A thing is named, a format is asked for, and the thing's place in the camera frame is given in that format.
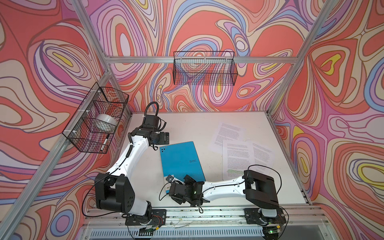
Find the highlighted printed paper sheet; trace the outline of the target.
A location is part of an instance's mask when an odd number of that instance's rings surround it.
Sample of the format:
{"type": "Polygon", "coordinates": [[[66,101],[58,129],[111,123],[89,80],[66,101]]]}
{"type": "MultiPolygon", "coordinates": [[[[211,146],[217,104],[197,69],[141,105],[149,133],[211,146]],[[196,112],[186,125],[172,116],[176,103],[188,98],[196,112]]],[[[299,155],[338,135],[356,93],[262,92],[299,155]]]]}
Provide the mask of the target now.
{"type": "Polygon", "coordinates": [[[223,180],[243,176],[254,163],[251,142],[223,140],[223,180]]]}

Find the blue file folder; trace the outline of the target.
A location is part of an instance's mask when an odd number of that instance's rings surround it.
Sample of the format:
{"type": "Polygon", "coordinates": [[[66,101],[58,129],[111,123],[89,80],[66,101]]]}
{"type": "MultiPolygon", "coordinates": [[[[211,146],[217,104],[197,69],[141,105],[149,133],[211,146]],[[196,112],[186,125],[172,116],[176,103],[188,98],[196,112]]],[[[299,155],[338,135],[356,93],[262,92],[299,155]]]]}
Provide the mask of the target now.
{"type": "Polygon", "coordinates": [[[181,182],[186,175],[197,182],[206,181],[194,142],[162,146],[160,154],[165,183],[169,175],[181,182]]]}

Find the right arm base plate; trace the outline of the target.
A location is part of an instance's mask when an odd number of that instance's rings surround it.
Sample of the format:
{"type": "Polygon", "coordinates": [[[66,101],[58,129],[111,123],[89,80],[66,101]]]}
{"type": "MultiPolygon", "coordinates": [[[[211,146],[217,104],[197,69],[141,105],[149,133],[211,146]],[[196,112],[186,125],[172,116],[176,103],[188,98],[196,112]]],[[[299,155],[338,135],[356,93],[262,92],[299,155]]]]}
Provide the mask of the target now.
{"type": "Polygon", "coordinates": [[[287,222],[286,215],[283,213],[281,208],[273,210],[262,208],[245,208],[244,214],[247,224],[249,225],[283,225],[287,222]]]}

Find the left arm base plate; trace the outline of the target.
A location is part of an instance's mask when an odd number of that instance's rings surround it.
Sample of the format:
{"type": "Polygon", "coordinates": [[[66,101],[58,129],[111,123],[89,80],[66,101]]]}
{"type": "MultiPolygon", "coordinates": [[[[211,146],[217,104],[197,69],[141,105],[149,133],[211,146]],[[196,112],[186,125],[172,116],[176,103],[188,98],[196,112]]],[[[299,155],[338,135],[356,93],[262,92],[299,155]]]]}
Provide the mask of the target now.
{"type": "Polygon", "coordinates": [[[143,226],[143,227],[161,227],[166,223],[166,209],[151,209],[143,216],[128,215],[126,217],[126,226],[143,226]]]}

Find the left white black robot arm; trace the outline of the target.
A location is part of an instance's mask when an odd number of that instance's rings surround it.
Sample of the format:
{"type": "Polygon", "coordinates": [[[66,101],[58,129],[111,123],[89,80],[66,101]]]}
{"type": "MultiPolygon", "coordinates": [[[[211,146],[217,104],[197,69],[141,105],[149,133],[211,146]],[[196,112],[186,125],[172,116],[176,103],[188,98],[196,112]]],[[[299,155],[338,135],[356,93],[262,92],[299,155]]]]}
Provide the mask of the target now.
{"type": "Polygon", "coordinates": [[[166,144],[166,123],[157,115],[145,115],[143,123],[128,133],[129,144],[117,162],[105,174],[95,178],[96,207],[101,210],[144,216],[150,202],[135,194],[130,182],[134,169],[144,152],[166,144]]]}

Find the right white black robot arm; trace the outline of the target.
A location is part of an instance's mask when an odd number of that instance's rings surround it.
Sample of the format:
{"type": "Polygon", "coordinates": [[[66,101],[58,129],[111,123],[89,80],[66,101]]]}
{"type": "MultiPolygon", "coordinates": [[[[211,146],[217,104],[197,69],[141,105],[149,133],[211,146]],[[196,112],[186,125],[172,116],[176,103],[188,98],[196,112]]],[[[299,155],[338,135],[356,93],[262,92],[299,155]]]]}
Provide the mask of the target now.
{"type": "Polygon", "coordinates": [[[243,198],[261,209],[266,218],[278,216],[280,208],[278,191],[274,178],[255,172],[244,171],[244,175],[221,182],[197,182],[189,175],[181,182],[173,176],[168,177],[171,183],[168,195],[179,205],[189,203],[192,207],[201,206],[218,199],[243,198]]]}

